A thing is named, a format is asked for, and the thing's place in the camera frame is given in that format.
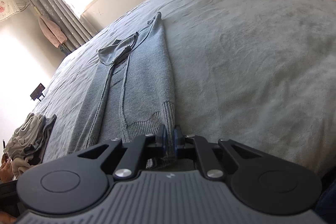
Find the person left hand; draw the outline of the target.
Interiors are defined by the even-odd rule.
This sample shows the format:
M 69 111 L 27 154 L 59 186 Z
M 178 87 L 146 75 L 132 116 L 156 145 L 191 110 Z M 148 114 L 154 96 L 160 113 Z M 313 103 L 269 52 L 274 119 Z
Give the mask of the person left hand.
M 12 181 L 14 174 L 12 171 L 12 161 L 6 154 L 2 155 L 1 168 L 0 168 L 0 181 L 1 183 Z

